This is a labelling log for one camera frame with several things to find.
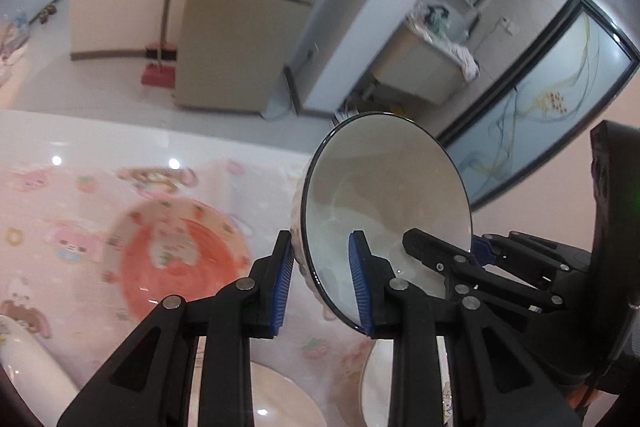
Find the white black-rimmed bowl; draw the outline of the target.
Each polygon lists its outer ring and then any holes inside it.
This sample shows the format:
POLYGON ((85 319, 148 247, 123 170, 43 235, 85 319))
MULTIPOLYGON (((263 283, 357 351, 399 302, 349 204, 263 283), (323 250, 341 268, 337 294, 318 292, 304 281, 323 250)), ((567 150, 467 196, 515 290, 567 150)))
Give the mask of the white black-rimmed bowl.
POLYGON ((402 236, 418 229, 470 251, 472 215, 454 163, 410 119, 367 113, 334 127, 309 159, 294 195, 292 243, 300 274, 319 303, 344 324, 361 327, 348 262, 352 232, 396 277, 444 297, 437 270, 409 256, 402 236))

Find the pink strawberry rabbit bowl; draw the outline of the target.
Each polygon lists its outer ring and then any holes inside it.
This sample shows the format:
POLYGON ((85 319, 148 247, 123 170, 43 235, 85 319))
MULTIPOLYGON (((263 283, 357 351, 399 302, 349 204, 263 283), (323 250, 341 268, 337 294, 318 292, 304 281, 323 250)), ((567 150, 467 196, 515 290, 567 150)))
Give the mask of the pink strawberry rabbit bowl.
POLYGON ((101 277, 141 320, 169 295, 192 301, 216 294, 246 277, 251 264, 243 233, 220 211, 184 197, 145 199, 108 233, 101 277))

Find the cartoon cat white plate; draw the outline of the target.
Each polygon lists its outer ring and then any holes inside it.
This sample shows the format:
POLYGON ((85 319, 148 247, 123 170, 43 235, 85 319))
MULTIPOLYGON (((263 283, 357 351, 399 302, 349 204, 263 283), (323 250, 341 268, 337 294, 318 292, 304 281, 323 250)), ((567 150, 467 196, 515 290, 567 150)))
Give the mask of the cartoon cat white plate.
POLYGON ((1 367, 30 413, 43 426, 56 426, 78 387, 23 325, 2 315, 1 367))

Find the white bowl at bottom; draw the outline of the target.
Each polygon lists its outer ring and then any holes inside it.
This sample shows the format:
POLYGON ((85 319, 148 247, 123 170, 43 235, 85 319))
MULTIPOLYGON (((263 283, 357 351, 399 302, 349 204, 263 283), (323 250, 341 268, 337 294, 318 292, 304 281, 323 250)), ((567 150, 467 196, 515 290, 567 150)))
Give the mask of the white bowl at bottom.
POLYGON ((256 426, 325 426, 318 405, 294 381, 257 363, 250 363, 256 426))

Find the grey vanity cabinet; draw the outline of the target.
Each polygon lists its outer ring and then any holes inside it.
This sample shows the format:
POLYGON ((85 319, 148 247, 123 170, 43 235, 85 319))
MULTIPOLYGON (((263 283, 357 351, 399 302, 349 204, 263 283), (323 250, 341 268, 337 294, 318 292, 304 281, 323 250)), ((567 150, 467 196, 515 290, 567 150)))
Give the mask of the grey vanity cabinet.
POLYGON ((471 51, 449 38, 459 20, 445 3, 418 3, 373 61, 371 75, 385 87, 442 105, 480 75, 471 51))

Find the glass sliding door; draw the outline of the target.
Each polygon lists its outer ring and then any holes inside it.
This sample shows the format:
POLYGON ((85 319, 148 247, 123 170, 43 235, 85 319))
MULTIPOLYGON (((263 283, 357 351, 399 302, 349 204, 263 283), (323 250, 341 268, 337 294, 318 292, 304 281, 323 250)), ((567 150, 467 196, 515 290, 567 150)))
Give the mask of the glass sliding door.
POLYGON ((638 46, 593 0, 567 0, 534 42, 439 133, 477 210, 585 131, 639 68, 638 46))

